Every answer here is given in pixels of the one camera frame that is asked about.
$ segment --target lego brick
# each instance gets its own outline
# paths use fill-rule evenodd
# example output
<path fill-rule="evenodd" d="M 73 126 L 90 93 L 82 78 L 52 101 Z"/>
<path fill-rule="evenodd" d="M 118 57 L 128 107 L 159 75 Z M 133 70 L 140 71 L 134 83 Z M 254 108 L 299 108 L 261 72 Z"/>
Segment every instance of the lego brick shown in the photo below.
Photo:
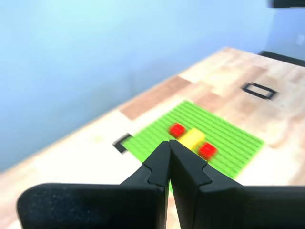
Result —
<path fill-rule="evenodd" d="M 171 136 L 175 138 L 179 138 L 181 135 L 185 133 L 185 127 L 180 125 L 179 123 L 175 123 L 169 129 Z"/>
<path fill-rule="evenodd" d="M 178 139 L 178 141 L 186 148 L 193 150 L 205 139 L 204 133 L 196 128 L 192 128 L 186 134 Z"/>
<path fill-rule="evenodd" d="M 122 144 L 143 162 L 162 141 L 175 139 L 168 132 L 173 123 L 180 123 L 186 130 L 202 131 L 206 141 L 217 148 L 209 164 L 232 179 L 264 145 L 261 139 L 189 101 L 180 103 Z"/>
<path fill-rule="evenodd" d="M 199 148 L 198 155 L 201 156 L 204 160 L 210 160 L 217 152 L 217 149 L 210 143 L 205 143 L 202 147 Z"/>
<path fill-rule="evenodd" d="M 260 89 L 263 89 L 263 90 L 266 90 L 267 92 L 269 92 L 268 96 L 267 95 L 264 95 L 264 94 L 259 94 L 257 92 L 254 92 L 252 91 L 251 87 L 257 87 L 257 88 L 260 88 Z M 254 96 L 257 96 L 261 99 L 267 99 L 267 100 L 272 100 L 274 98 L 274 96 L 277 94 L 277 92 L 271 88 L 268 88 L 268 87 L 265 87 L 265 86 L 262 86 L 260 84 L 257 84 L 257 83 L 246 83 L 243 87 L 242 87 L 242 90 L 244 92 L 247 92 L 249 94 L 252 94 Z"/>

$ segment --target wooden table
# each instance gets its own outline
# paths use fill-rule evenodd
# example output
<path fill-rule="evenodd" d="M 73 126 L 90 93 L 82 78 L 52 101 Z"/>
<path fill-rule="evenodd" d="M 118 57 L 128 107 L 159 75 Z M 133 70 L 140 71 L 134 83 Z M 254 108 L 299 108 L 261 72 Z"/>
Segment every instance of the wooden table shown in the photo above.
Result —
<path fill-rule="evenodd" d="M 240 89 L 251 82 L 278 94 L 268 101 Z M 2 174 L 0 228 L 20 228 L 17 198 L 36 184 L 124 181 L 141 163 L 129 152 L 120 154 L 112 143 L 125 133 L 137 133 L 185 99 L 266 142 L 238 182 L 305 184 L 304 98 L 305 68 L 224 48 Z M 179 228 L 172 195 L 167 223 Z"/>

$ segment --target table surface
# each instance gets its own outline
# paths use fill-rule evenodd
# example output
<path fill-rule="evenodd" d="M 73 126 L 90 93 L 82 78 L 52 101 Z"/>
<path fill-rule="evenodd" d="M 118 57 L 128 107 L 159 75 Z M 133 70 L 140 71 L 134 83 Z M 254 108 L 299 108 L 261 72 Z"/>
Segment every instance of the table surface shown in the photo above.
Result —
<path fill-rule="evenodd" d="M 278 93 L 264 100 L 241 90 L 251 82 Z M 0 228 L 20 228 L 17 198 L 36 184 L 123 182 L 141 163 L 130 152 L 119 153 L 112 143 L 137 133 L 185 99 L 265 141 L 238 182 L 303 185 L 304 97 L 304 67 L 224 48 L 2 173 Z M 172 194 L 167 224 L 179 228 Z"/>

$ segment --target blue wall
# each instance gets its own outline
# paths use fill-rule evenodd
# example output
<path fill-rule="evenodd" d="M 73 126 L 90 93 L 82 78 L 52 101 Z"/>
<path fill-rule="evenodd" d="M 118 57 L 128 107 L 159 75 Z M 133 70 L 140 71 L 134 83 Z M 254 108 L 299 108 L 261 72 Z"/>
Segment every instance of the blue wall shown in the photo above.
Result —
<path fill-rule="evenodd" d="M 305 35 L 305 9 L 276 10 L 266 51 L 305 61 L 305 44 L 295 43 L 299 34 Z"/>
<path fill-rule="evenodd" d="M 265 0 L 0 0 L 0 169 L 224 46 L 264 49 Z"/>

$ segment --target red lego brick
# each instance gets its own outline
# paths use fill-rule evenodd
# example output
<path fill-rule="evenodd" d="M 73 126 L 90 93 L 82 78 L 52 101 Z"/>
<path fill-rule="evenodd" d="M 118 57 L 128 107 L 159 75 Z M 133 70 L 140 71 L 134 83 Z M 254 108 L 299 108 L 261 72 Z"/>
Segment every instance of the red lego brick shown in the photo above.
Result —
<path fill-rule="evenodd" d="M 174 125 L 172 125 L 170 127 L 169 132 L 170 132 L 171 136 L 173 136 L 175 138 L 179 138 L 185 132 L 185 128 L 182 125 L 180 125 L 179 123 L 175 123 Z"/>
<path fill-rule="evenodd" d="M 205 143 L 202 147 L 200 147 L 199 149 L 199 156 L 201 156 L 204 160 L 210 160 L 217 152 L 217 149 L 209 144 L 209 143 Z"/>

